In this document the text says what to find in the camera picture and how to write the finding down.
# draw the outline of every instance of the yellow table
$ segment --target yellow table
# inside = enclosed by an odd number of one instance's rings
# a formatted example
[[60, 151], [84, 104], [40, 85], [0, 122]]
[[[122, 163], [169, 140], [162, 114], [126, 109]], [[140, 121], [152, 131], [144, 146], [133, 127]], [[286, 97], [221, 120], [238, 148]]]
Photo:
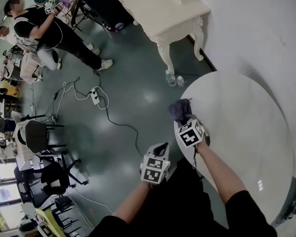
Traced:
[[45, 211], [35, 209], [36, 213], [40, 216], [42, 216], [46, 220], [46, 226], [50, 229], [50, 231], [56, 236], [56, 237], [65, 237], [65, 233], [63, 230], [58, 226], [56, 223], [56, 220], [51, 212], [51, 209], [47, 209]]

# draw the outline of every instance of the baseboard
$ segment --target baseboard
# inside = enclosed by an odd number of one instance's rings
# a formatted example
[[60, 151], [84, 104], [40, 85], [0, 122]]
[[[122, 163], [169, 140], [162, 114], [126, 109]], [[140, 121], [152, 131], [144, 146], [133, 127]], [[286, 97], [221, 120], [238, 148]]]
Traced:
[[[187, 36], [187, 39], [194, 45], [195, 40], [192, 38], [191, 35]], [[204, 51], [202, 49], [199, 50], [199, 53], [201, 55], [204, 56], [204, 61], [206, 61], [206, 63], [208, 64], [208, 66], [211, 68], [211, 70], [213, 72], [217, 71], [217, 69], [215, 68], [214, 64], [211, 62], [211, 60], [207, 57], [207, 55], [204, 53]]]

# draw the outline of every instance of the floor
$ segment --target floor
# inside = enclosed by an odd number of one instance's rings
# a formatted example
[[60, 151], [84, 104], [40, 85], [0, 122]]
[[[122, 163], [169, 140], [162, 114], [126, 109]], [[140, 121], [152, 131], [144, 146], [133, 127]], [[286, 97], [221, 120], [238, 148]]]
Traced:
[[[82, 31], [79, 35], [86, 44], [93, 43], [99, 47], [103, 59], [114, 60], [111, 69], [101, 72], [101, 87], [110, 98], [110, 119], [138, 130], [140, 154], [144, 155], [151, 145], [169, 142], [170, 161], [175, 163], [181, 159], [183, 155], [177, 146], [173, 121], [167, 114], [167, 108], [198, 76], [183, 75], [184, 87], [170, 87], [165, 80], [166, 65], [158, 54], [157, 46], [140, 26], [131, 25], [113, 34], [93, 22], [84, 21]], [[98, 77], [89, 67], [70, 54], [61, 53], [61, 56], [62, 70], [44, 70], [43, 81], [33, 84], [34, 96], [30, 85], [22, 87], [23, 113], [33, 115], [30, 103], [34, 97], [36, 114], [50, 116], [53, 96], [63, 87], [63, 82], [69, 83], [80, 77], [76, 87], [85, 94], [99, 85]], [[171, 45], [171, 57], [176, 73], [202, 76], [211, 71], [204, 61], [199, 62], [195, 58], [193, 45], [187, 39]], [[54, 103], [55, 113], [61, 95], [62, 91]], [[58, 124], [65, 125], [65, 128], [56, 130], [51, 139], [66, 143], [71, 158], [82, 160], [81, 174], [77, 172], [77, 175], [83, 181], [89, 180], [87, 186], [77, 185], [77, 190], [115, 210], [140, 179], [142, 157], [135, 147], [136, 133], [128, 127], [110, 123], [106, 111], [93, 105], [91, 99], [76, 100], [73, 89], [64, 95]], [[226, 226], [218, 194], [208, 183], [205, 182], [204, 186], [210, 193], [215, 219]], [[94, 226], [110, 214], [106, 207], [87, 201], [75, 190], [70, 189], [69, 192]]]

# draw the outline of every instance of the black t-shirt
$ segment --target black t-shirt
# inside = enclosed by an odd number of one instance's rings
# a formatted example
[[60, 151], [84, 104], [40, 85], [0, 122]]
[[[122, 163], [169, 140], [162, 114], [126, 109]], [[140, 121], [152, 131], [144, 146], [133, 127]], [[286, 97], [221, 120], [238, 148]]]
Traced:
[[[147, 222], [147, 229], [141, 229], [141, 233], [132, 233], [131, 227], [114, 216], [105, 217], [100, 224], [93, 230], [89, 237], [101, 237], [101, 236], [132, 236], [132, 235], [147, 235], [147, 236], [161, 236], [177, 233], [177, 235], [184, 235], [186, 232], [194, 232], [195, 236], [202, 237], [216, 237], [216, 236], [230, 236], [230, 237], [257, 237], [268, 236], [276, 237], [276, 231], [267, 222], [260, 211], [257, 204], [254, 202], [249, 192], [242, 191], [235, 194], [225, 205], [226, 215], [229, 225], [229, 230], [223, 228], [214, 220], [210, 221], [197, 221], [198, 224], [194, 224], [194, 229], [187, 227], [185, 224], [163, 224], [163, 220], [155, 216], [155, 219], [151, 219]], [[196, 211], [193, 217], [198, 218], [202, 214], [201, 211]], [[186, 218], [186, 215], [177, 215], [177, 217]], [[153, 222], [160, 222], [160, 225], [153, 226]]]
[[[48, 15], [45, 13], [45, 9], [42, 8], [29, 8], [28, 12], [20, 15], [19, 17], [27, 18], [29, 21], [21, 21], [15, 24], [14, 30], [15, 33], [23, 38], [28, 38], [33, 27], [40, 27]], [[61, 30], [66, 27], [66, 25], [58, 18], [54, 19], [54, 22], [50, 25], [46, 33], [42, 36], [42, 38], [37, 39], [40, 43], [44, 43], [47, 46], [55, 47], [61, 41]]]

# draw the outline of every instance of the round table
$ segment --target round table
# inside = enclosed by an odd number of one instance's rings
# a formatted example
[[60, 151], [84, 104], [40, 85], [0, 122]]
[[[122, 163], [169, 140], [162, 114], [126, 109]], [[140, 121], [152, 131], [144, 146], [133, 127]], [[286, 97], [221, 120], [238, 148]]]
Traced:
[[[293, 176], [293, 146], [285, 119], [269, 94], [241, 74], [213, 72], [192, 83], [182, 96], [208, 129], [210, 148], [242, 179], [271, 223], [282, 209]], [[194, 150], [176, 139], [192, 164]], [[197, 170], [214, 186], [200, 155]]]

